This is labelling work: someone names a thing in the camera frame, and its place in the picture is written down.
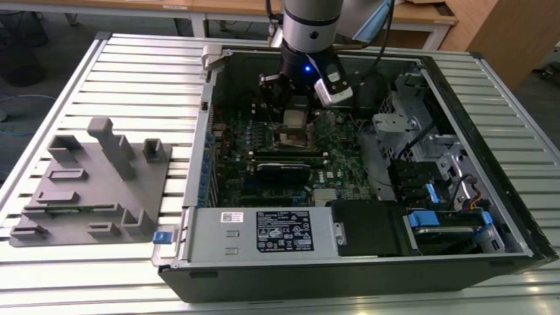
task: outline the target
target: floor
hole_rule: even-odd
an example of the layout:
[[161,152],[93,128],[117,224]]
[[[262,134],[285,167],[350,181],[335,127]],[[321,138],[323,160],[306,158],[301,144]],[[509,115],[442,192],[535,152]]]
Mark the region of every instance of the floor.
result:
[[[91,46],[98,32],[138,33],[145,35],[178,35],[171,18],[145,18],[123,16],[99,16],[82,14],[81,25],[69,26],[65,14],[45,13],[42,24],[50,37],[50,43],[35,49],[35,54],[47,70],[47,79],[27,88],[15,88],[0,78],[0,100],[10,95],[50,95],[57,97],[63,90],[78,64]],[[229,25],[229,31],[221,31],[218,23],[210,23],[214,37],[239,39],[265,39],[269,25],[265,23],[238,22]],[[181,31],[193,34],[190,23],[181,23]],[[0,102],[10,118],[0,122],[0,131],[6,133],[34,133],[51,109],[53,102],[43,98],[17,98]],[[33,136],[7,136],[0,134],[0,185],[30,143]]]
[[[174,20],[170,18],[82,14],[78,19],[81,25],[70,27],[63,14],[45,14],[43,26],[50,36],[50,43],[35,49],[35,52],[47,69],[47,79],[29,88],[14,88],[0,79],[0,94],[42,94],[57,97],[99,31],[150,35],[178,34]],[[182,23],[181,29],[189,34],[191,32],[190,24]],[[214,37],[265,39],[269,33],[269,26],[265,23],[238,22],[235,25],[229,25],[229,29],[230,31],[221,31],[218,23],[210,23],[210,34]],[[560,146],[560,124],[558,124],[560,86],[543,81],[539,74],[533,73],[518,89],[517,96],[554,143]],[[53,102],[43,98],[17,98],[2,102],[0,109],[9,113],[10,118],[0,123],[0,131],[34,133],[51,105]],[[0,184],[7,178],[31,138],[31,136],[0,134]]]

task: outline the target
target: slotted metal surface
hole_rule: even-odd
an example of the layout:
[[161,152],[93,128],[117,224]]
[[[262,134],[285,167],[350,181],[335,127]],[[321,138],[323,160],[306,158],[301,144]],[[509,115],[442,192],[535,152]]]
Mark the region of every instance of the slotted metal surface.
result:
[[[63,91],[51,117],[2,193],[0,313],[114,314],[211,312],[263,314],[558,314],[560,262],[521,275],[497,277],[462,292],[390,295],[278,303],[183,303],[157,275],[151,243],[14,248],[10,230],[49,165],[53,135],[94,141],[93,116],[114,118],[131,142],[174,144],[161,224],[181,220],[183,190],[203,80],[201,55],[209,43],[265,46],[261,41],[115,34],[97,41]],[[393,49],[391,53],[426,54]],[[555,247],[560,247],[559,154],[483,62],[461,52],[434,52],[439,67],[502,162]]]

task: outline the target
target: table leg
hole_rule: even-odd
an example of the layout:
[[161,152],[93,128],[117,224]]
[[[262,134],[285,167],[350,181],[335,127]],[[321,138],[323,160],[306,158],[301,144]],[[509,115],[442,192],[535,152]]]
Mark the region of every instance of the table leg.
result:
[[65,16],[67,18],[67,21],[69,21],[70,26],[79,25],[81,22],[78,21],[78,14],[65,13]]
[[227,32],[229,31],[229,26],[226,24],[226,21],[219,20],[218,23],[221,24],[221,32]]
[[434,29],[434,32],[430,33],[427,42],[425,43],[425,47],[422,47],[422,49],[426,51],[437,51],[442,45],[442,42],[445,41],[450,28],[451,26],[447,24],[438,25]]
[[193,37],[193,22],[186,18],[174,18],[178,36]]
[[206,22],[207,18],[205,13],[193,12],[191,21],[195,37],[209,37],[209,22]]
[[3,122],[5,120],[7,120],[9,118],[9,114],[6,113],[6,111],[0,108],[0,122]]

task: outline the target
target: power supply label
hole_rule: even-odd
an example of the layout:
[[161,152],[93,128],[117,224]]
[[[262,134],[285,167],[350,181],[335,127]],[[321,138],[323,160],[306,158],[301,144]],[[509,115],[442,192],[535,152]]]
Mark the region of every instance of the power supply label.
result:
[[257,249],[262,253],[313,251],[314,234],[310,212],[258,212]]

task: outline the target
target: blue release tab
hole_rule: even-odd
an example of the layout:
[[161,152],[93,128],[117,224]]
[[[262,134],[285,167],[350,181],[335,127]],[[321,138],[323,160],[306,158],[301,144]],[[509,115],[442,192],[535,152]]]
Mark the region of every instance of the blue release tab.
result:
[[153,243],[166,245],[173,243],[174,232],[158,231],[154,233]]
[[483,211],[483,220],[485,220],[486,225],[490,225],[494,223],[493,216],[489,211]]
[[430,197],[433,198],[433,202],[439,203],[439,197],[437,194],[435,186],[433,184],[427,184],[427,190],[430,193]]
[[431,210],[418,210],[409,215],[409,222],[411,227],[423,227],[423,226],[439,226],[439,219],[437,211]]

